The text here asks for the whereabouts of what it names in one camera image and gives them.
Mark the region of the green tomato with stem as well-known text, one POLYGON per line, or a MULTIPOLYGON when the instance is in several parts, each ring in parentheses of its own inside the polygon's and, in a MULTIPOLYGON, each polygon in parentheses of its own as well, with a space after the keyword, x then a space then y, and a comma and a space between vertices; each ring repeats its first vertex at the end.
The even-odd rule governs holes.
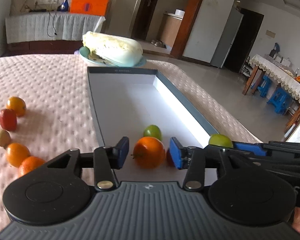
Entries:
POLYGON ((213 134, 209 139, 209 145, 219 146, 219 147, 227 147, 234 148, 232 140, 222 134, 213 134))

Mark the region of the yellow-orange round orange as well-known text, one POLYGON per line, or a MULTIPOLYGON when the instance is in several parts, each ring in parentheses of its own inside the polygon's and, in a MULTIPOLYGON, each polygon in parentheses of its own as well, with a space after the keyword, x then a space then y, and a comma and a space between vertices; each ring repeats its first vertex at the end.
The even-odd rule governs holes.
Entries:
POLYGON ((6 108, 13 110, 17 117, 24 116, 26 113, 25 101, 16 96, 12 96, 7 100, 6 108))

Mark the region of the orange tangerine with stem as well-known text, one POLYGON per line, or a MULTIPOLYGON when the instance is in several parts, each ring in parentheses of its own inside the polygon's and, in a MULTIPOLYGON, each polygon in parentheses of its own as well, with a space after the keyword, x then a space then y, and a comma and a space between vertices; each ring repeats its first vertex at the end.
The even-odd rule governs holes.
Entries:
POLYGON ((166 159, 163 143, 155 137, 142 137, 134 146, 133 159, 144 169, 159 167, 166 159))

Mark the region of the wooden kitchen cabinet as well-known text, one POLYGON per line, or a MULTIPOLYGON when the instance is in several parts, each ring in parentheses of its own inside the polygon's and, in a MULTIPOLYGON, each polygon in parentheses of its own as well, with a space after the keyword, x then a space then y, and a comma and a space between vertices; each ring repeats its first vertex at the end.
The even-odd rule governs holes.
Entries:
POLYGON ((182 18, 174 14, 164 13, 158 31, 158 39, 166 46, 173 47, 182 20, 182 18))

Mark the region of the dark orange tangerine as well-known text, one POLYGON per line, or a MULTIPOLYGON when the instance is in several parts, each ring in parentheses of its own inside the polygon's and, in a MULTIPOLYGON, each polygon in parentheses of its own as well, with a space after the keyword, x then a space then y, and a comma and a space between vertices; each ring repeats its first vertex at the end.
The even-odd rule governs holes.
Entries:
POLYGON ((24 159, 21 165, 19 166, 18 176, 22 177, 25 174, 42 166, 43 164, 45 164, 45 160, 35 156, 29 156, 28 158, 24 159))

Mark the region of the white patterned cabinet cloth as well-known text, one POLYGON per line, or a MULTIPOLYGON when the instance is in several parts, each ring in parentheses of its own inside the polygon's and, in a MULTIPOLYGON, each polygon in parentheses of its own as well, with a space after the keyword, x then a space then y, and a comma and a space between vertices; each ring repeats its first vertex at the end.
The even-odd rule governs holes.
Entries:
POLYGON ((31 12, 5 20, 7 43, 29 41, 81 41, 88 31, 99 33, 103 16, 69 12, 31 12))

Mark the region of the light blue cartoon plate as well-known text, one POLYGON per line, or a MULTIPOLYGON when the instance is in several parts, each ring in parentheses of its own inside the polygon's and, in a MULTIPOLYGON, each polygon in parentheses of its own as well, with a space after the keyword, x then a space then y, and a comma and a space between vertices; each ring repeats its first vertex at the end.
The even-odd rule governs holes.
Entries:
POLYGON ((89 66, 95 67, 142 67, 146 64, 146 59, 142 56, 141 60, 135 65, 130 64, 117 64, 116 62, 111 62, 107 59, 103 59, 100 56, 91 53, 90 50, 82 46, 78 50, 74 52, 75 55, 78 55, 84 62, 86 62, 89 66))

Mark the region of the blue glass bottle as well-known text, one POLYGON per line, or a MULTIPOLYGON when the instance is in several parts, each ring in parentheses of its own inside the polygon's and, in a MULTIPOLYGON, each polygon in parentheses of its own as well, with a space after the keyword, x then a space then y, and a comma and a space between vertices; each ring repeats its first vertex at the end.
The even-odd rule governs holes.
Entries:
POLYGON ((61 12, 69 11, 69 2, 68 2, 68 0, 63 0, 62 4, 57 8, 57 11, 61 11, 61 12))

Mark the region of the small brown kiwi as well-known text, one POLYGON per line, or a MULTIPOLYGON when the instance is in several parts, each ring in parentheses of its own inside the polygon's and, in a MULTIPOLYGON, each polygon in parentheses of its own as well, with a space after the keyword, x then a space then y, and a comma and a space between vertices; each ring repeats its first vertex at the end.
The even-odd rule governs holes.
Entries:
POLYGON ((6 148, 12 139, 8 131, 1 129, 0 130, 0 147, 6 148))

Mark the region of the wooden dining table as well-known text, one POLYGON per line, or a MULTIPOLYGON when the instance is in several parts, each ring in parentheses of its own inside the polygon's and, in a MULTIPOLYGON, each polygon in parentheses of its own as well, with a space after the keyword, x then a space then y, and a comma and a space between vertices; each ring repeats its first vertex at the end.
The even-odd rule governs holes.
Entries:
POLYGON ((249 89, 252 87, 255 77, 258 71, 260 71, 261 74, 254 83, 256 86, 260 85, 263 81, 263 77, 267 75, 270 77, 271 80, 275 81, 275 91, 277 91, 279 88, 282 88, 289 94, 289 96, 293 100, 298 102, 297 110, 286 124, 284 131, 287 132, 293 126, 293 124, 296 124, 300 119, 300 82, 294 77, 292 77, 292 75, 289 75, 282 68, 278 67, 277 65, 273 64, 272 62, 258 54, 253 56, 249 60, 249 63, 253 66, 253 71, 247 83, 245 84, 245 87, 242 92, 243 95, 246 95, 249 89))

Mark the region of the green round fruit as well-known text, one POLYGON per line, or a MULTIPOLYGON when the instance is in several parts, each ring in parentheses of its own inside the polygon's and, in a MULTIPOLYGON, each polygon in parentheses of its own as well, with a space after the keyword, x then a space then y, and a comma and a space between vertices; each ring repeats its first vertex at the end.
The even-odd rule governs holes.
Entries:
POLYGON ((149 125, 143 131, 144 137, 154 137, 162 141, 162 132, 157 125, 149 125))

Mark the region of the blue plastic stool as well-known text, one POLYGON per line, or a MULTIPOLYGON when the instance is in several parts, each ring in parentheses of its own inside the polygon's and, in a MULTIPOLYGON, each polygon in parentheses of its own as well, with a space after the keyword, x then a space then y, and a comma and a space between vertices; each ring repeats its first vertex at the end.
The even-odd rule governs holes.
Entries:
POLYGON ((277 87, 267 104, 273 105, 277 114, 285 115, 291 102, 291 95, 282 87, 277 87))

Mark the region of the silver refrigerator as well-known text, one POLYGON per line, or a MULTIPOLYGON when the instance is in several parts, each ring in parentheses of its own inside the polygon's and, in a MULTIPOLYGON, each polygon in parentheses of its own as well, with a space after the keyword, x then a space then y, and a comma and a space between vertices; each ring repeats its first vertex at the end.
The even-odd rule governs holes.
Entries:
POLYGON ((241 25, 242 18, 243 14, 236 8, 232 7, 215 53, 210 62, 211 66, 217 68, 223 67, 241 25))

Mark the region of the pink quilted table cover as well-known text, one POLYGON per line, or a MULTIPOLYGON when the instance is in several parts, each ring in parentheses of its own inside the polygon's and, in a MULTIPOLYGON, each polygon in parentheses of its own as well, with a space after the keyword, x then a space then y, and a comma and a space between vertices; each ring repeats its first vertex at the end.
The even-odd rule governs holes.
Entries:
MULTIPOLYGON (((49 160, 70 149, 97 148, 87 92, 87 63, 73 54, 0 57, 0 110, 12 96, 26 102, 15 142, 49 160)), ((0 147, 0 231, 9 223, 2 204, 4 189, 18 178, 0 147)))

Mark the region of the red apple-shaped fruit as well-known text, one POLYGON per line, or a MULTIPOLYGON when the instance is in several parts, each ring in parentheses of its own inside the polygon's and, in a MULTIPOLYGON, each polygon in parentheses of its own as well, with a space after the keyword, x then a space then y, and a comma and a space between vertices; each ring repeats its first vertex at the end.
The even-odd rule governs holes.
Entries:
POLYGON ((0 110, 0 126, 7 131, 15 131, 17 129, 17 116, 12 109, 0 110))

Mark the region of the grey white shallow box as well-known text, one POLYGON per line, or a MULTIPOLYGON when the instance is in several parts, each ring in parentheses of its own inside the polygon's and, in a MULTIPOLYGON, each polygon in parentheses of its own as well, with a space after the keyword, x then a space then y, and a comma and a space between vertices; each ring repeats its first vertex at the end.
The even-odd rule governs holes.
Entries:
POLYGON ((178 181, 186 170, 166 163, 151 169, 140 168, 133 149, 149 125, 162 133, 166 149, 172 137, 183 146, 204 148, 217 130, 198 107, 166 75, 155 69, 88 67, 88 95, 97 142, 114 146, 129 138, 129 153, 123 168, 115 170, 118 181, 178 181))

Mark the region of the napa cabbage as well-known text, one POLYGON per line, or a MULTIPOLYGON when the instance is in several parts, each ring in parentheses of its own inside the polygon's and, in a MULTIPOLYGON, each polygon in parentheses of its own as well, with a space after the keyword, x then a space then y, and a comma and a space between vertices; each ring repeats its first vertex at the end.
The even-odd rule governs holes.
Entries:
POLYGON ((88 31, 82 42, 91 53, 117 64, 135 65, 143 56, 141 44, 131 38, 88 31))

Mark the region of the dark wood TV cabinet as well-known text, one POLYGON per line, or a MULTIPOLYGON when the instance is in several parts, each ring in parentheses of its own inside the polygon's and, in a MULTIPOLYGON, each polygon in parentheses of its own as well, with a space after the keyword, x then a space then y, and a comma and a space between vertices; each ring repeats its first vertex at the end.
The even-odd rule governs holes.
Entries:
POLYGON ((83 46, 82 41, 29 41, 10 43, 6 54, 9 56, 23 54, 73 54, 83 46))

